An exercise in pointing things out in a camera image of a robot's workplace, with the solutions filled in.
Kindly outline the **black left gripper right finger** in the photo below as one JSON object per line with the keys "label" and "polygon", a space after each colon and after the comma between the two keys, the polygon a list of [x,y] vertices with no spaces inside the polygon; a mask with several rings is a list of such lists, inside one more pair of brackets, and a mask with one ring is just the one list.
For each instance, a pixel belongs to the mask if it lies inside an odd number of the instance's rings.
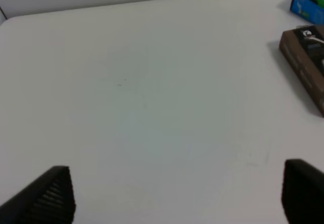
{"label": "black left gripper right finger", "polygon": [[323,223],[323,172],[301,159],[286,160],[281,203],[288,223]]}

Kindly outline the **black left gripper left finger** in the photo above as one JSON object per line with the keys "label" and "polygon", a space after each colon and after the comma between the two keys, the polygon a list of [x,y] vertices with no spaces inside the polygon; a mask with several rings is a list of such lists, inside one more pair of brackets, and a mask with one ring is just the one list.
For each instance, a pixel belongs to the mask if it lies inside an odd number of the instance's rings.
{"label": "black left gripper left finger", "polygon": [[1,223],[73,223],[76,203],[68,166],[53,166],[1,205]]}

